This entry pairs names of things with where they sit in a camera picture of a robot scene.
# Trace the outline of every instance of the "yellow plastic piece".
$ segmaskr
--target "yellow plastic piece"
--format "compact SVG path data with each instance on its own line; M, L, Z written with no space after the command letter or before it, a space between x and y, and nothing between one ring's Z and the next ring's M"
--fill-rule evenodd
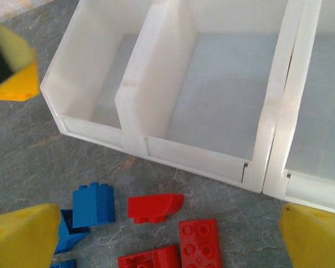
M54 204L0 215L0 268L48 268L58 242L60 218Z
M335 268L335 214L284 206L280 229L294 268Z
M40 92L35 50L0 25L0 51L14 74L0 84L0 100L26 101Z

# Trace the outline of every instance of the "gray floor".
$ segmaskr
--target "gray floor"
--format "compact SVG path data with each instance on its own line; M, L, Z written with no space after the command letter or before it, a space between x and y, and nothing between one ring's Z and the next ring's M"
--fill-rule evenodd
M37 49L41 79L77 2L55 0L5 23ZM41 95L0 102L0 213L46 202L71 208L72 191L92 181L114 186L117 222L93 228L54 262L117 267L118 256L179 243L180 220L217 218L224 267L291 268L278 226L282 202L65 137ZM186 200L165 223L134 225L127 198L154 193L183 193Z

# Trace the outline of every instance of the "white plastic bin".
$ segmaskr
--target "white plastic bin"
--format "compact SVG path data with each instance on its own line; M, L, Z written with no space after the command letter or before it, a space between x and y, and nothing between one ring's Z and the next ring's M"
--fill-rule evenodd
M62 133L122 150L114 98L151 2L79 2L41 84Z
M263 192L335 212L335 0L320 4L301 19Z
M126 151L260 192L303 1L287 4L155 3L116 97Z
M261 192L303 5L81 0L41 90L64 134Z

